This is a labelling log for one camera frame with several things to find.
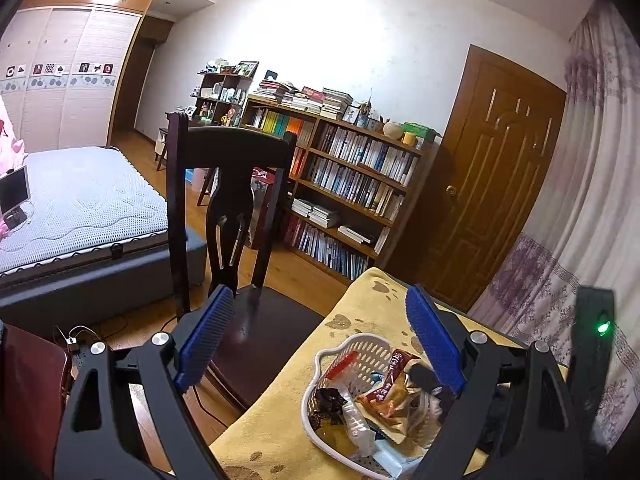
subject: green light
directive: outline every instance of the green light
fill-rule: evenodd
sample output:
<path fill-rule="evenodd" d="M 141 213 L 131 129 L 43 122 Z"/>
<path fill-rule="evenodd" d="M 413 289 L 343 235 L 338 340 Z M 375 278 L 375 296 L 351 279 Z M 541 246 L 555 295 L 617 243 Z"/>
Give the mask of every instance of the green light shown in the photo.
<path fill-rule="evenodd" d="M 607 333 L 607 330 L 609 330 L 609 327 L 611 326 L 611 322 L 607 321 L 606 323 L 601 324 L 598 327 L 598 333 L 603 336 Z"/>

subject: metal screw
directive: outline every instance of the metal screw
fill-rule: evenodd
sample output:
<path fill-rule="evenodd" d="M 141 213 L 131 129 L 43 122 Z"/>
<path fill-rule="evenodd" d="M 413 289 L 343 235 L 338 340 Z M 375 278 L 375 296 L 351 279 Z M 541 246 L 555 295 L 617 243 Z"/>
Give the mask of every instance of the metal screw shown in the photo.
<path fill-rule="evenodd" d="M 489 338 L 486 336 L 484 332 L 480 332 L 479 330 L 474 330 L 471 333 L 471 341 L 473 341 L 477 345 L 483 345 L 484 343 L 489 341 Z"/>
<path fill-rule="evenodd" d="M 151 338 L 151 342 L 157 346 L 162 346 L 167 341 L 169 341 L 169 335 L 167 332 L 157 332 Z"/>
<path fill-rule="evenodd" d="M 533 348 L 535 348 L 541 354 L 549 352 L 549 345 L 544 341 L 536 341 L 535 343 L 533 343 Z"/>
<path fill-rule="evenodd" d="M 107 348 L 107 345 L 105 345 L 102 341 L 98 341 L 97 343 L 91 345 L 91 353 L 93 355 L 101 354 L 102 352 L 104 352 L 105 348 Z"/>

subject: gray bed base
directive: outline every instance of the gray bed base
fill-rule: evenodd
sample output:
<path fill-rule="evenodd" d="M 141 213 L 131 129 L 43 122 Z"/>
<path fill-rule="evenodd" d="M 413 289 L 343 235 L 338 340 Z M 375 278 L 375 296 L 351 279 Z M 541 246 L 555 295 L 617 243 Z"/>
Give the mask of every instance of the gray bed base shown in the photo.
<path fill-rule="evenodd" d="M 207 246 L 187 226 L 189 282 L 204 281 Z M 148 248 L 54 275 L 0 288 L 0 319 L 51 339 L 58 325 L 65 333 L 173 293 L 168 245 Z"/>

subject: white mattress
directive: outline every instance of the white mattress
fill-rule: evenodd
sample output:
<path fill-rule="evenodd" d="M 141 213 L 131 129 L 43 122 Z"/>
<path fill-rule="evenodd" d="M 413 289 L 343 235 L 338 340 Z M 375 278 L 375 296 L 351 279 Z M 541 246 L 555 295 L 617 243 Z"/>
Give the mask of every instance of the white mattress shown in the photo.
<path fill-rule="evenodd" d="M 137 242 L 139 249 L 145 245 L 140 240 L 166 240 L 164 198 L 119 151 L 31 153 L 26 164 L 31 199 L 22 209 L 28 220 L 0 241 L 0 284 L 11 274 L 23 275 L 18 270 L 44 266 L 37 272 L 42 274 L 65 262 L 89 261 L 90 253 L 103 258 L 113 246 Z"/>

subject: chair backrest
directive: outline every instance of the chair backrest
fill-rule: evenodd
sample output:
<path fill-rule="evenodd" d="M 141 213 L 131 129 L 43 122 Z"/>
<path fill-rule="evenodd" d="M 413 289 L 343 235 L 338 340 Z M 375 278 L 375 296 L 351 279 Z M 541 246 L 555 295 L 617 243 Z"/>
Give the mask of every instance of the chair backrest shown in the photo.
<path fill-rule="evenodd" d="M 236 293 L 238 263 L 254 209 L 251 177 L 254 167 L 275 168 L 276 176 L 264 223 L 264 239 L 252 276 L 256 287 L 264 285 L 275 238 L 274 220 L 282 211 L 287 179 L 296 147 L 290 132 L 283 139 L 244 128 L 189 127 L 185 113 L 169 116 L 167 134 L 166 202 L 169 260 L 178 318 L 190 311 L 185 230 L 184 171 L 218 168 L 218 182 L 206 215 L 207 250 L 211 267 L 209 293 L 226 285 Z"/>
<path fill-rule="evenodd" d="M 10 437 L 13 458 L 26 459 L 47 478 L 53 478 L 71 361 L 59 346 L 5 325 L 0 370 L 0 425 Z"/>

